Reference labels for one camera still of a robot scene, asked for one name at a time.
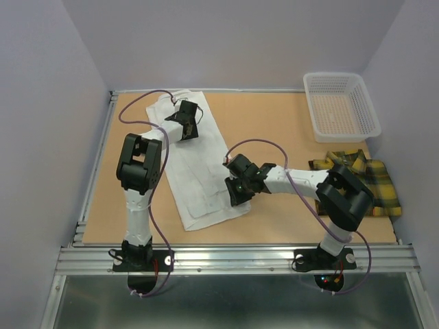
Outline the white long sleeve shirt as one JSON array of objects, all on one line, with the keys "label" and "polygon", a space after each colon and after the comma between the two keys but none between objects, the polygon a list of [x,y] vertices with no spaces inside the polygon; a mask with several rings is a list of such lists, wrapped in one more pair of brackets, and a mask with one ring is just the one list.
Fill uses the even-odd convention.
[{"label": "white long sleeve shirt", "polygon": [[199,137],[170,145],[165,166],[184,229],[201,230],[250,212],[249,202],[230,204],[224,182],[229,172],[222,165],[228,148],[204,93],[179,90],[174,97],[179,98],[177,104],[187,100],[202,110],[195,116]]}]

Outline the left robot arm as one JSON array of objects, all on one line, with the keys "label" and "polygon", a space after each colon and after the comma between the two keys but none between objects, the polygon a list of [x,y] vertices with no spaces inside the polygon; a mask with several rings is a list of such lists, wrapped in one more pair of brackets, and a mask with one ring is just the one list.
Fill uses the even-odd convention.
[{"label": "left robot arm", "polygon": [[198,137],[198,110],[198,104],[182,100],[160,125],[150,123],[149,132],[126,135],[116,177],[126,199],[127,230],[121,249],[109,251],[114,271],[147,271],[154,266],[149,209],[161,178],[162,151],[168,155],[170,145]]}]

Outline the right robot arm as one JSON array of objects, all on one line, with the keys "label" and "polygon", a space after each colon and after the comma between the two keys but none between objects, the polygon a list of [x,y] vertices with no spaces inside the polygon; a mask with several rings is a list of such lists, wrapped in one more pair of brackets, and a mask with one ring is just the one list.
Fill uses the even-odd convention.
[{"label": "right robot arm", "polygon": [[238,206],[259,193],[297,195],[302,201],[316,200],[331,223],[316,250],[316,260],[332,267],[351,240],[362,219],[373,204],[373,194],[346,166],[317,171],[288,169],[274,163],[258,167],[238,154],[223,164],[229,170],[225,179],[230,204]]}]

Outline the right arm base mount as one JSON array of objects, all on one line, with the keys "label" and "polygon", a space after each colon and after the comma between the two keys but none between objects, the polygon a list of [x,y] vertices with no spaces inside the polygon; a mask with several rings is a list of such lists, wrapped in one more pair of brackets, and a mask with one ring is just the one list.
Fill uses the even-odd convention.
[{"label": "right arm base mount", "polygon": [[296,249],[292,269],[306,273],[310,271],[331,271],[336,269],[354,270],[357,268],[353,250],[345,247],[338,256],[332,256],[320,247]]}]

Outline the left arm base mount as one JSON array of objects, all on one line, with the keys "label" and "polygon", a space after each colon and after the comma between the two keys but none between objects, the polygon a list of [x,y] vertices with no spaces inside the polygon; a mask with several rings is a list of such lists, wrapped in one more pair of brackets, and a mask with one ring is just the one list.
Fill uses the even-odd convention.
[{"label": "left arm base mount", "polygon": [[156,249],[147,260],[129,260],[120,249],[110,249],[108,255],[112,258],[114,272],[168,272],[174,270],[171,256],[174,252]]}]

